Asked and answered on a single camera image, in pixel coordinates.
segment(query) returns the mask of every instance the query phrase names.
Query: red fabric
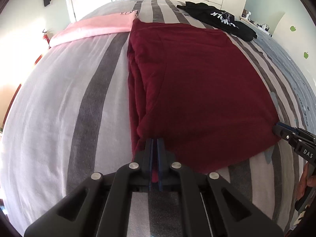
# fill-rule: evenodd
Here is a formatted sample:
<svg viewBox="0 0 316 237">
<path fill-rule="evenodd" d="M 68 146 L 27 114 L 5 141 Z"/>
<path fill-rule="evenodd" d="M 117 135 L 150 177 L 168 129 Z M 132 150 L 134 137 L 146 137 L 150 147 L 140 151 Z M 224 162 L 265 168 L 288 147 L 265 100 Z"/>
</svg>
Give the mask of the red fabric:
<svg viewBox="0 0 316 237">
<path fill-rule="evenodd" d="M 162 137 L 179 162 L 207 173 L 279 141 L 268 90 L 221 30 L 137 19 L 127 55 L 133 154 Z"/>
</svg>

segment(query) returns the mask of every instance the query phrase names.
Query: fire extinguisher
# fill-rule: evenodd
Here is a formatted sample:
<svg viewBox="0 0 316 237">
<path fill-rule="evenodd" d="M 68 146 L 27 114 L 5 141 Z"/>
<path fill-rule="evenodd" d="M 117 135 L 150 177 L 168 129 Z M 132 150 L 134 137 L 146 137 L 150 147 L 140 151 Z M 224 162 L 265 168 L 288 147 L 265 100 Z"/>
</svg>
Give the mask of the fire extinguisher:
<svg viewBox="0 0 316 237">
<path fill-rule="evenodd" d="M 45 29 L 42 31 L 43 32 L 43 39 L 44 40 L 46 40 L 47 41 L 47 43 L 48 43 L 48 48 L 50 49 L 51 47 L 50 47 L 50 45 L 49 45 L 49 38 L 48 38 L 48 35 L 46 34 L 47 33 L 47 31 L 45 31 Z"/>
</svg>

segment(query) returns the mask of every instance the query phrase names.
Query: silver screw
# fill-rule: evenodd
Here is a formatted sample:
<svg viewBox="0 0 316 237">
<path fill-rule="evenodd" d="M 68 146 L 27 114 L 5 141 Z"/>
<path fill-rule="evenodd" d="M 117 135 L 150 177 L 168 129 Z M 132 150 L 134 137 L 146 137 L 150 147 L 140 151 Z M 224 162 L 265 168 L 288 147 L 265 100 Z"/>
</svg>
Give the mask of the silver screw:
<svg viewBox="0 0 316 237">
<path fill-rule="evenodd" d="M 179 169 L 179 168 L 181 168 L 181 163 L 179 163 L 179 162 L 174 162 L 174 163 L 171 164 L 171 167 L 172 167 L 172 168 L 175 168 L 175 169 Z"/>
<path fill-rule="evenodd" d="M 216 180 L 216 179 L 219 178 L 219 174 L 218 174 L 217 172 L 211 172 L 211 173 L 209 174 L 209 177 L 210 177 L 211 179 Z"/>
<path fill-rule="evenodd" d="M 131 169 L 137 169 L 138 167 L 139 167 L 139 165 L 136 162 L 132 162 L 129 164 L 129 168 L 131 168 Z"/>
<path fill-rule="evenodd" d="M 98 173 L 98 172 L 95 172 L 95 173 L 93 173 L 93 174 L 91 175 L 91 178 L 92 178 L 93 180 L 99 180 L 99 179 L 101 178 L 101 174 Z"/>
</svg>

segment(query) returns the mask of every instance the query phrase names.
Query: gray bedding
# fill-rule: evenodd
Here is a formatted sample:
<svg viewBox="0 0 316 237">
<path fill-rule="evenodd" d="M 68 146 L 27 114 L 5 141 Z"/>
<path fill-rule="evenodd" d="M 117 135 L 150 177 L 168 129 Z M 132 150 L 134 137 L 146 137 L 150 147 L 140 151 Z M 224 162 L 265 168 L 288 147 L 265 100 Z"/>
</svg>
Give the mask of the gray bedding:
<svg viewBox="0 0 316 237">
<path fill-rule="evenodd" d="M 177 4 L 181 3 L 118 1 L 85 18 L 139 10 L 144 22 L 212 28 L 177 9 Z M 309 84 L 290 56 L 260 34 L 264 35 L 259 31 L 258 39 L 248 43 L 229 38 L 258 72 L 280 121 L 315 133 L 316 98 Z M 119 33 L 53 47 L 20 89 L 4 127 L 0 185 L 8 217 L 22 235 L 91 173 L 115 172 L 131 161 L 127 44 L 128 33 Z M 303 165 L 303 159 L 280 141 L 218 172 L 286 231 L 297 216 L 293 205 Z M 156 193 L 134 193 L 128 236 L 178 236 L 179 221 L 170 217 L 177 214 L 177 201 L 174 194 L 161 199 Z"/>
</svg>

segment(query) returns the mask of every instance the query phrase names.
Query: black t-shirt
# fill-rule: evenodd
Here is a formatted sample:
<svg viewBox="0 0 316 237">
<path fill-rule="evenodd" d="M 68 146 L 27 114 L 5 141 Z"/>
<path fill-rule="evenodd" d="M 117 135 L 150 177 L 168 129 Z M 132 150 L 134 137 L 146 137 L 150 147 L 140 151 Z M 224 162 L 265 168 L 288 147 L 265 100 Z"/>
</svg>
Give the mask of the black t-shirt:
<svg viewBox="0 0 316 237">
<path fill-rule="evenodd" d="M 244 41 L 252 41 L 257 38 L 256 32 L 240 21 L 235 21 L 235 16 L 205 3 L 185 2 L 185 6 L 177 5 L 177 8 L 185 10 L 193 18 L 222 29 L 228 33 L 240 37 Z"/>
</svg>

